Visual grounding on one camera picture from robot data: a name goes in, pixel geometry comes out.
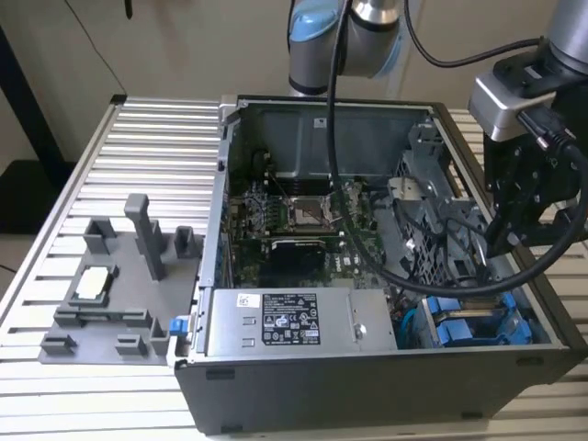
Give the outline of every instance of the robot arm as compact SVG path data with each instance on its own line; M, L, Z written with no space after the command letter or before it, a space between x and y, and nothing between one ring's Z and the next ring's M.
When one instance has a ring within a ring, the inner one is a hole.
M518 243L555 243L570 227L579 173L562 146L588 149L588 0L560 1L536 51L476 78L469 111L485 132L485 183L494 200L490 257ZM539 221L562 203L552 223ZM577 240L588 237L585 230Z
M401 48L398 0L356 0L345 35L339 74L379 77L387 74ZM300 0L289 23L292 94L317 96L327 91L338 0Z

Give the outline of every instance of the aluminum extrusion table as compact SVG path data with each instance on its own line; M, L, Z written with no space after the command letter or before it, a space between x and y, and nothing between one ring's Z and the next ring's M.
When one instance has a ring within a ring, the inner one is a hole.
M219 104L128 98L110 105L68 185L0 301L0 435L13 439L204 439L169 367L42 365L40 341L85 251L91 216L117 231L129 193L146 193L164 232L204 234L220 140ZM467 111L451 112L482 161L482 133ZM545 249L536 249L541 255ZM588 339L588 247L576 243L548 271ZM484 423L267 434L266 439L588 439L588 363L560 382L523 392Z

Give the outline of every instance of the blue latch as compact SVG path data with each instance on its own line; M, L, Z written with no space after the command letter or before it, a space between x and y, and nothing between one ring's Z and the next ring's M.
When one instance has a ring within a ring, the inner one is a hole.
M473 340L471 330L464 319L441 323L437 326L437 335L443 346L467 345Z
M510 292L505 292L503 294L503 303L504 306L509 310L516 310L515 297L513 297L513 294L511 294Z
M510 314L501 324L498 330L510 345L529 345L533 343L533 334L529 323L521 316L519 311Z
M172 319L169 321L169 334L177 337L186 337L187 325L187 319Z

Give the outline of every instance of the open computer tower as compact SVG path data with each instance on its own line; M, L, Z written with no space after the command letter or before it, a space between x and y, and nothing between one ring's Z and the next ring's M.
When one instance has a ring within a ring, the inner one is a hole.
M546 277L448 300L398 289L367 266L333 192L323 100L241 96L233 110L198 312L176 348L200 431L486 419L588 355ZM484 257L491 197L444 106L340 101L336 116L343 202L378 265L470 286L532 264L522 247Z

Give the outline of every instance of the warning label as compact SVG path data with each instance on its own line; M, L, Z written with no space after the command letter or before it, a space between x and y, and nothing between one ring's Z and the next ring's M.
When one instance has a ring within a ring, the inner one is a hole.
M321 328L316 294L264 294L265 345L319 345Z

